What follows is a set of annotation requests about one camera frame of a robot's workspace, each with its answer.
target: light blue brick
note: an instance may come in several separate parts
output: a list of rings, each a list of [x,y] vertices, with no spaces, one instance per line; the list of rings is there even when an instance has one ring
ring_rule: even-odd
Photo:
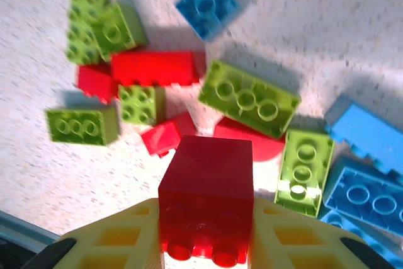
[[[179,0],[175,6],[202,40],[213,38],[241,10],[236,0]]]
[[[374,227],[325,207],[321,208],[318,219],[358,235],[394,268],[403,269],[402,248]]]
[[[325,207],[403,236],[403,186],[371,166],[340,157],[323,193]]]
[[[325,114],[326,130],[333,140],[343,140],[358,157],[373,159],[382,173],[394,171],[403,182],[403,132],[359,104],[341,95]]]

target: blue lego brick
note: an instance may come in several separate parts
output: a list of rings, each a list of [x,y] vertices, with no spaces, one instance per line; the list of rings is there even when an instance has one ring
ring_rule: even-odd
[[[339,157],[323,193],[325,207],[403,236],[403,186],[371,166]]]
[[[325,114],[326,130],[333,140],[347,141],[360,158],[370,157],[382,173],[395,171],[403,183],[403,132],[359,104],[341,95]]]
[[[358,235],[394,268],[403,269],[402,248],[374,227],[324,207],[318,219]]]
[[[236,0],[179,0],[175,6],[204,41],[218,34],[241,10]]]

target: red lego brick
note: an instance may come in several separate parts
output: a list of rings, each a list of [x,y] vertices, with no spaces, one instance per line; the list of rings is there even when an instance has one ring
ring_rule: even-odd
[[[256,162],[273,159],[284,150],[285,145],[285,136],[274,139],[227,117],[215,126],[214,137],[252,141],[253,161]]]
[[[79,66],[77,87],[87,97],[96,96],[102,103],[109,103],[118,94],[118,83],[112,78],[109,64]]]
[[[123,86],[189,86],[199,82],[193,52],[130,50],[112,55],[113,77]]]
[[[188,112],[165,121],[144,132],[141,138],[150,155],[165,156],[169,150],[176,149],[184,135],[196,135],[197,129]]]
[[[252,144],[184,136],[158,188],[162,247],[170,257],[244,264],[253,219]]]

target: speckled countertop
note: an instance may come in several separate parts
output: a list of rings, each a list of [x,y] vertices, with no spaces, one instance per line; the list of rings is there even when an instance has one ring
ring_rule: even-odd
[[[203,49],[175,0],[134,2],[154,49]],[[213,42],[221,57],[302,97],[293,124],[315,126],[341,92],[403,129],[403,0],[239,0],[243,14]],[[156,197],[172,157],[150,157],[139,129],[122,124],[109,147],[54,144],[43,110],[80,102],[65,59],[69,0],[0,0],[0,208],[62,234]],[[168,115],[187,108],[203,134],[220,115],[200,86],[167,90]],[[278,159],[259,163],[256,191],[270,195]],[[167,260],[168,268],[202,268]]]

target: green lego brick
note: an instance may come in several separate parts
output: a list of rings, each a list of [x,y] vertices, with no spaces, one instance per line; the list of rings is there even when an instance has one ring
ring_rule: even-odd
[[[123,3],[111,4],[91,28],[105,61],[110,61],[111,53],[147,44],[139,16],[132,7]]]
[[[198,99],[277,139],[285,133],[301,102],[300,97],[218,60],[212,62]]]
[[[67,34],[69,48],[67,58],[78,64],[96,64],[99,51],[91,24],[105,10],[110,0],[71,0],[69,11],[70,28]]]
[[[157,125],[165,119],[165,90],[152,86],[119,86],[122,119],[128,123]]]
[[[275,203],[317,217],[333,149],[327,134],[288,130]]]
[[[50,109],[46,114],[54,142],[106,146],[118,138],[115,107],[99,110]]]

